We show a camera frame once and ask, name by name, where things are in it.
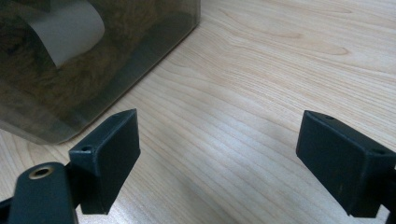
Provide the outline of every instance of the wooden table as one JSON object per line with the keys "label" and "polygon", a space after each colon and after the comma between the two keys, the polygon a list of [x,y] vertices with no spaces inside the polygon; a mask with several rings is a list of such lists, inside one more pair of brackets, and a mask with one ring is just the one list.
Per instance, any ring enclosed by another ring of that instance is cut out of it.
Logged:
{"label": "wooden table", "polygon": [[202,0],[202,21],[87,131],[59,146],[0,132],[17,176],[137,108],[142,154],[108,216],[81,223],[384,223],[348,217],[295,155],[304,110],[396,149],[396,2]]}

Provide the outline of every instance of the black clamp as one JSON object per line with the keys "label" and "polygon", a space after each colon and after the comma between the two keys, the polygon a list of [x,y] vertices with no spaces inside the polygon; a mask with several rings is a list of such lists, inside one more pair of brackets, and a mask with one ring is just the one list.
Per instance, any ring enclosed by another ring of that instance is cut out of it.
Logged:
{"label": "black clamp", "polygon": [[305,111],[297,156],[353,217],[383,204],[396,223],[396,153],[330,116]]}
{"label": "black clamp", "polygon": [[107,214],[140,155],[136,110],[106,119],[69,150],[70,162],[48,162],[20,175],[14,197],[0,203],[0,223],[78,223]]}

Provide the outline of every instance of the screw hole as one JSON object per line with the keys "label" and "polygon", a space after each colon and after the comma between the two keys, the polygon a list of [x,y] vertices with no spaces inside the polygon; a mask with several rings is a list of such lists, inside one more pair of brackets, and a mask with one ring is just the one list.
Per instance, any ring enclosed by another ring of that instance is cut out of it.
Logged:
{"label": "screw hole", "polygon": [[32,173],[29,174],[30,179],[41,179],[50,174],[52,174],[53,168],[52,166],[44,166],[34,170]]}
{"label": "screw hole", "polygon": [[384,155],[386,153],[384,150],[378,148],[372,148],[372,151],[379,155]]}

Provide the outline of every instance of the clear plastic container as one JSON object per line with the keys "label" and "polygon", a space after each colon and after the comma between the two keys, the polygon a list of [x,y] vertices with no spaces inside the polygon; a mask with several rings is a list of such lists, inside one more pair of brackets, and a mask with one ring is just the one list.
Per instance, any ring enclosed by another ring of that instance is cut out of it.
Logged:
{"label": "clear plastic container", "polygon": [[2,1],[0,127],[39,144],[70,139],[199,18],[199,0]]}

